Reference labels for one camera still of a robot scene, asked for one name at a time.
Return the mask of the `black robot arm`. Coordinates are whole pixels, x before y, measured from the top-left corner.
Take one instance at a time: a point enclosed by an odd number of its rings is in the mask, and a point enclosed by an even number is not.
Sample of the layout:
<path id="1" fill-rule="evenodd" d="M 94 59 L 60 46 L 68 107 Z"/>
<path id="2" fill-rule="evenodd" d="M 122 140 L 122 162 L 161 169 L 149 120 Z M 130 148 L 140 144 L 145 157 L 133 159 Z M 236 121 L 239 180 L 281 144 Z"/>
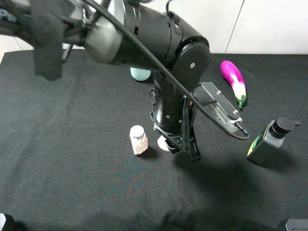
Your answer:
<path id="1" fill-rule="evenodd" d="M 151 119 L 173 153 L 200 158 L 193 122 L 204 108 L 195 95 L 211 61 L 209 43 L 173 12 L 143 0 L 3 0 L 0 32 L 34 48 L 35 74 L 62 76 L 69 51 L 83 47 L 97 62 L 154 72 Z"/>

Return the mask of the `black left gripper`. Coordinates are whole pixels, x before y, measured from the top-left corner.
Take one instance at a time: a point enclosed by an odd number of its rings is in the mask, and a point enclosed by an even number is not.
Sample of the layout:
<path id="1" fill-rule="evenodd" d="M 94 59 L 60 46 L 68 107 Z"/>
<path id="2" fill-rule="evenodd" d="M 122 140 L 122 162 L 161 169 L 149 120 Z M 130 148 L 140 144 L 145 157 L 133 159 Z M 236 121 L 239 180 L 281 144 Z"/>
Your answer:
<path id="1" fill-rule="evenodd" d="M 156 129 L 165 139 L 172 154 L 186 153 L 191 161 L 201 158 L 193 127 L 182 127 L 185 99 L 177 95 L 168 99 L 157 89 L 149 90 L 153 104 L 151 118 Z"/>

